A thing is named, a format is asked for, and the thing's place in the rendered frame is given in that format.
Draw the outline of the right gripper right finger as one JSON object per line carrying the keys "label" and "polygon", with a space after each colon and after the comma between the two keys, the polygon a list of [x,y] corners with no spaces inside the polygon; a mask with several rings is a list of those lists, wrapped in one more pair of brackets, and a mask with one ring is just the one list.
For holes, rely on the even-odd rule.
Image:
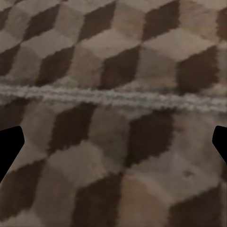
{"label": "right gripper right finger", "polygon": [[227,128],[216,126],[212,142],[227,164]]}

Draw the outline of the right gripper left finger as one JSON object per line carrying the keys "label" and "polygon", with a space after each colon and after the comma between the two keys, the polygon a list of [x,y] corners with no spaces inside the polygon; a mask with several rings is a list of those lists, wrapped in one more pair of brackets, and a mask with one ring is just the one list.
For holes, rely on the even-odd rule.
{"label": "right gripper left finger", "polygon": [[20,126],[0,131],[0,183],[25,143]]}

